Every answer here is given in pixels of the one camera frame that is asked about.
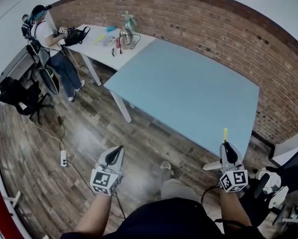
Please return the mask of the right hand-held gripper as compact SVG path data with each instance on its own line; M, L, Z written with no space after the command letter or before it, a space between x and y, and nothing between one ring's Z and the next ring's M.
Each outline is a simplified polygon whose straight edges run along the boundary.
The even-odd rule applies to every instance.
M220 145L220 184L225 192L238 192L248 185L248 171L243 165L243 157L229 142Z

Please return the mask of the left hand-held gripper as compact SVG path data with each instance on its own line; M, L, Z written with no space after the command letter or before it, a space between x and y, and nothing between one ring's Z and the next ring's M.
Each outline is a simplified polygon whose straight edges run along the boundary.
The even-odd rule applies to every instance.
M100 155L92 169L90 187L94 193L111 196L122 180L124 147L112 147Z

